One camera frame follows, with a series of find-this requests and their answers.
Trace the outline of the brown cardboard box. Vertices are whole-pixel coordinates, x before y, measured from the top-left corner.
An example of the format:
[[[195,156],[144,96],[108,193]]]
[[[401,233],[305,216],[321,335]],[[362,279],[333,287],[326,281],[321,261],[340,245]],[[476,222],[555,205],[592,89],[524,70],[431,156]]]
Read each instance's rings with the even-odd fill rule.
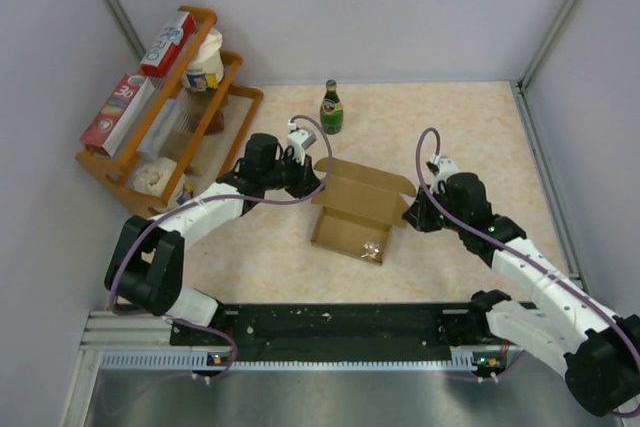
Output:
[[[407,226],[402,214],[409,208],[407,200],[416,196],[412,181],[338,158],[322,158],[314,168],[329,179],[312,199],[320,211],[311,244],[370,264],[382,264],[392,229]],[[381,245],[377,262],[360,257],[367,241]]]

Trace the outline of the clear plastic wrapper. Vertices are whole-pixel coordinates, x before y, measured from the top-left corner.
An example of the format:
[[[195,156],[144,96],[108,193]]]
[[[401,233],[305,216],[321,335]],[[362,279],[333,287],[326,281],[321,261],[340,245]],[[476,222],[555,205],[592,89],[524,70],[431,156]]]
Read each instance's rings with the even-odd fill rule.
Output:
[[[367,241],[364,243],[360,257],[369,261],[377,262],[382,252],[381,245],[375,241]]]

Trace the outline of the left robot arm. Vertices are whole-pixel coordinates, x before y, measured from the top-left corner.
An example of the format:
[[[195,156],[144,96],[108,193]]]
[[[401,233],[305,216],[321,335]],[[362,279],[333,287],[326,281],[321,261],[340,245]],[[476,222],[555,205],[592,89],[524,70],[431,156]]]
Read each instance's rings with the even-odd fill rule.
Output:
[[[265,202],[269,191],[283,190],[293,202],[317,194],[322,181],[313,171],[308,149],[316,135],[292,127],[284,144],[266,133],[254,134],[244,155],[204,192],[177,208],[149,219],[132,216],[124,224],[105,275],[109,301],[121,315],[140,311],[192,324],[205,343],[226,334],[227,321],[216,299],[183,284],[186,251],[218,227]]]

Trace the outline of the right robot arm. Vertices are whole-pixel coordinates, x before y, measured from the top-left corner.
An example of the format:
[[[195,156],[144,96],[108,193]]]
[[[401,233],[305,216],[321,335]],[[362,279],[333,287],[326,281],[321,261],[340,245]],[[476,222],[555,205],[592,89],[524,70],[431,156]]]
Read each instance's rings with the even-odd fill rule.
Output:
[[[562,377],[589,413],[622,416],[639,395],[639,318],[621,317],[554,267],[512,219],[494,213],[477,175],[457,172],[419,187],[403,215],[419,232],[449,229],[496,273],[515,282],[537,310],[508,295],[477,295],[469,335],[508,340]]]

